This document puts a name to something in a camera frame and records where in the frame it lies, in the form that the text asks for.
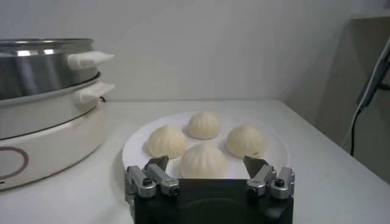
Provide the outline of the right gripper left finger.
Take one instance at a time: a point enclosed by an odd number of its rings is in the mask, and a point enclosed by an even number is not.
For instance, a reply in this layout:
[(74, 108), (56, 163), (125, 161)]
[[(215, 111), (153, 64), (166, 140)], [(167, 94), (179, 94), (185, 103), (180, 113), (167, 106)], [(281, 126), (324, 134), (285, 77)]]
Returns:
[(165, 170), (169, 156), (150, 159), (141, 169), (139, 166), (128, 166), (125, 174), (125, 201), (130, 203), (136, 196), (153, 198), (160, 192), (169, 197), (180, 194), (179, 180), (169, 176)]

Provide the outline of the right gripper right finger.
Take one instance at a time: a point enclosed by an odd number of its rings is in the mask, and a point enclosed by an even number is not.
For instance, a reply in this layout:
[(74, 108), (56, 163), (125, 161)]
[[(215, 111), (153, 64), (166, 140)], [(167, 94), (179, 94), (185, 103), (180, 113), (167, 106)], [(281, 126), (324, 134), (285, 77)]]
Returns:
[(246, 181), (247, 194), (260, 197), (269, 192), (271, 197), (285, 200), (294, 196), (295, 173), (290, 167), (282, 167), (280, 173), (264, 159), (245, 156), (244, 165), (250, 176)]

